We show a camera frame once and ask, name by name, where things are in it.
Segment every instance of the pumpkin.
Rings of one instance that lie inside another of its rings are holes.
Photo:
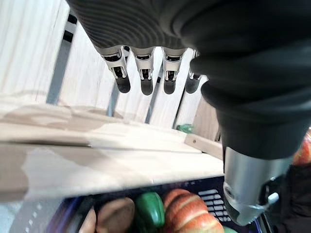
[[[164,198],[166,233],[223,233],[219,221],[208,213],[204,201],[187,190],[175,189]]]

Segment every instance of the potato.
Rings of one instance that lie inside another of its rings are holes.
[[[135,205],[130,198],[106,203],[97,216],[97,233],[124,233],[131,226]]]

